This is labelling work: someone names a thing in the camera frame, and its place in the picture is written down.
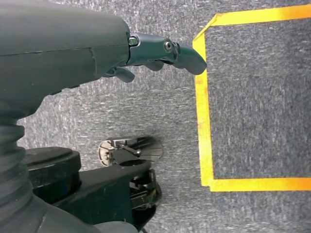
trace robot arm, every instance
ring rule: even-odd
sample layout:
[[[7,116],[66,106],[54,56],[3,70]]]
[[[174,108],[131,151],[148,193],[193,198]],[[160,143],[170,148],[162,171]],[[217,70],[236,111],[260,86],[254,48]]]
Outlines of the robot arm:
[[[164,63],[199,74],[206,64],[195,50],[168,38],[131,34],[122,19],[42,0],[0,1],[0,109],[23,118],[47,95],[100,77],[131,82],[122,67]]]
[[[100,77],[131,82],[134,76],[125,68],[129,66],[156,71],[169,64],[192,74],[206,68],[192,48],[165,37],[131,34],[117,16],[44,0],[0,0],[0,45],[0,232],[110,229],[86,225],[32,194],[22,163],[26,151],[17,145],[24,129],[16,124],[35,113],[45,96]]]

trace floor marking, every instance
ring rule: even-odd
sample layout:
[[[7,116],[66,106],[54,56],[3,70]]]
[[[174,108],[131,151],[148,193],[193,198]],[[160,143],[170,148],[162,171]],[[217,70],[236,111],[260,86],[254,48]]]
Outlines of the floor marking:
[[[193,40],[195,50],[207,60],[205,32],[209,27],[311,18],[311,4],[214,15]],[[196,75],[196,113],[201,183],[211,192],[237,191],[311,191],[311,178],[214,179],[208,71]]]

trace screw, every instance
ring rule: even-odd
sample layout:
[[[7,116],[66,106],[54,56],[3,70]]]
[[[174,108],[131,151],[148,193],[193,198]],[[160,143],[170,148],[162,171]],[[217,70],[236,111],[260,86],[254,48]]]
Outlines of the screw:
[[[128,39],[128,44],[130,46],[135,46],[138,44],[138,40],[136,37],[132,36]]]
[[[167,52],[171,52],[173,49],[173,45],[171,44],[171,41],[165,41],[165,42],[165,49]]]

